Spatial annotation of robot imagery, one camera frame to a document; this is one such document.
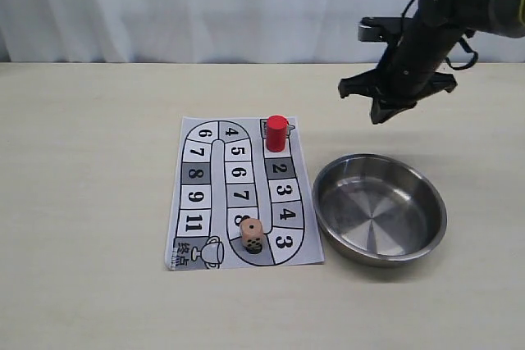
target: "table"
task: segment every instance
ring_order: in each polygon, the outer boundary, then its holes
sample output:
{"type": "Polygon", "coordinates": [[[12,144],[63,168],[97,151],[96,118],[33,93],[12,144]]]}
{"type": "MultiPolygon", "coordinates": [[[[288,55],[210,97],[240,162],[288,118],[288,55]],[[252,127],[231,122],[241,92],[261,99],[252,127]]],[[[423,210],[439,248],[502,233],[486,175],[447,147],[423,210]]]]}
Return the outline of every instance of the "table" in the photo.
{"type": "Polygon", "coordinates": [[[523,349],[525,67],[478,65],[384,125],[339,79],[373,65],[0,65],[1,349],[523,349]],[[299,118],[308,175],[355,152],[420,170],[427,258],[168,272],[182,116],[299,118]]]}

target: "stainless steel bowl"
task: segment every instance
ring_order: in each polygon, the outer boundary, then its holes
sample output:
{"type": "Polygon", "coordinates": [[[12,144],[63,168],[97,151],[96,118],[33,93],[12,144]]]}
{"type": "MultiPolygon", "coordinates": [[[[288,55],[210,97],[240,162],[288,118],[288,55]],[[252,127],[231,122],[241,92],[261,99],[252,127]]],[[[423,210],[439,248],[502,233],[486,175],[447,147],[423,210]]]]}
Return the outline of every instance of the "stainless steel bowl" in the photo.
{"type": "Polygon", "coordinates": [[[322,231],[343,256],[399,266],[431,252],[445,235],[445,204],[432,184],[400,161],[372,154],[341,157],[313,184],[322,231]]]}

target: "printed number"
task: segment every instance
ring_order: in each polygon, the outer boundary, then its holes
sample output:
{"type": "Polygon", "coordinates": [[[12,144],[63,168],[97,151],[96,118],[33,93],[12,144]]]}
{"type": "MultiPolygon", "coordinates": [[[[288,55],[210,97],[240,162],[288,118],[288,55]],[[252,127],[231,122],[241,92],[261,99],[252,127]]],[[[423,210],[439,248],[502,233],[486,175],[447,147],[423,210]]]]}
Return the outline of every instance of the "printed number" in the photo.
{"type": "Polygon", "coordinates": [[[243,167],[237,167],[231,171],[231,174],[235,178],[239,178],[240,176],[246,176],[246,169],[244,169],[243,167]]]}
{"type": "Polygon", "coordinates": [[[243,198],[244,200],[249,200],[249,191],[245,190],[244,194],[241,193],[233,193],[233,197],[243,198]]]}
{"type": "Polygon", "coordinates": [[[213,132],[210,129],[202,129],[199,131],[199,137],[211,137],[213,132]]]}
{"type": "Polygon", "coordinates": [[[188,194],[188,199],[191,202],[200,202],[204,200],[204,193],[203,192],[191,192],[188,194]]]}
{"type": "Polygon", "coordinates": [[[289,184],[286,185],[286,188],[283,188],[280,185],[277,186],[277,194],[279,194],[280,196],[284,196],[285,194],[292,194],[293,191],[294,190],[289,184]]]}
{"type": "Polygon", "coordinates": [[[195,170],[194,168],[192,168],[191,170],[188,171],[188,176],[190,178],[202,178],[204,176],[204,171],[202,170],[195,170]]]}
{"type": "Polygon", "coordinates": [[[276,245],[279,249],[291,248],[294,246],[294,240],[289,235],[286,235],[286,241],[282,237],[277,237],[276,245]]]}
{"type": "Polygon", "coordinates": [[[295,212],[289,209],[286,209],[286,208],[283,208],[282,213],[279,215],[281,220],[287,220],[287,219],[290,219],[291,217],[296,217],[296,216],[297,215],[295,215],[295,212]]]}
{"type": "Polygon", "coordinates": [[[226,135],[234,135],[234,134],[238,134],[239,132],[235,129],[232,129],[231,127],[228,128],[228,130],[226,131],[226,135]]]}
{"type": "Polygon", "coordinates": [[[276,174],[277,172],[286,172],[288,170],[288,166],[286,164],[281,164],[278,166],[277,164],[273,165],[273,173],[276,174]]]}
{"type": "Polygon", "coordinates": [[[241,222],[241,221],[246,220],[246,219],[248,219],[248,218],[249,218],[249,215],[244,215],[244,216],[242,216],[242,215],[237,215],[237,216],[235,216],[235,219],[234,219],[233,221],[234,221],[234,223],[235,223],[236,225],[240,225],[240,222],[241,222]]]}
{"type": "Polygon", "coordinates": [[[188,215],[186,217],[186,231],[188,231],[188,230],[202,230],[203,229],[203,225],[201,225],[200,223],[198,223],[197,225],[189,223],[190,221],[202,221],[202,220],[203,220],[203,216],[202,215],[199,215],[199,216],[190,216],[190,215],[188,215]]]}
{"type": "Polygon", "coordinates": [[[194,149],[191,149],[189,152],[193,153],[194,155],[204,156],[204,148],[200,148],[199,152],[195,151],[194,149]]]}
{"type": "Polygon", "coordinates": [[[232,155],[240,155],[241,153],[243,155],[246,153],[246,151],[244,150],[244,147],[233,147],[231,149],[231,154],[232,155]]]}

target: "dice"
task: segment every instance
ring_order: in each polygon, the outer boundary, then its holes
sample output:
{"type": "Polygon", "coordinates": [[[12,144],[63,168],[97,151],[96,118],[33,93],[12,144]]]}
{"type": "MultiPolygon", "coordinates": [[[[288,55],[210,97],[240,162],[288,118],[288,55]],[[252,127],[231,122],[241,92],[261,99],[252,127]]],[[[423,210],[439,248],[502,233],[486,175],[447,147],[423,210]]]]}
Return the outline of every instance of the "dice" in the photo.
{"type": "Polygon", "coordinates": [[[257,254],[263,250],[263,224],[252,217],[240,222],[240,239],[248,253],[257,254]]]}

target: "red game piece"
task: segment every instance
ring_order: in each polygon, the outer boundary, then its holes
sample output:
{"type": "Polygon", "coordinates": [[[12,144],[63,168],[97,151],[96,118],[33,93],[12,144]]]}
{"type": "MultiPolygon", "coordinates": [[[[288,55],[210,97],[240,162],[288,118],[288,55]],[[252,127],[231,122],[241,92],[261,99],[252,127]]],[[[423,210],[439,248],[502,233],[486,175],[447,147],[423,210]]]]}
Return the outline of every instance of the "red game piece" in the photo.
{"type": "Polygon", "coordinates": [[[266,123],[266,148],[270,152],[280,152],[285,149],[288,120],[284,116],[274,115],[266,123]]]}

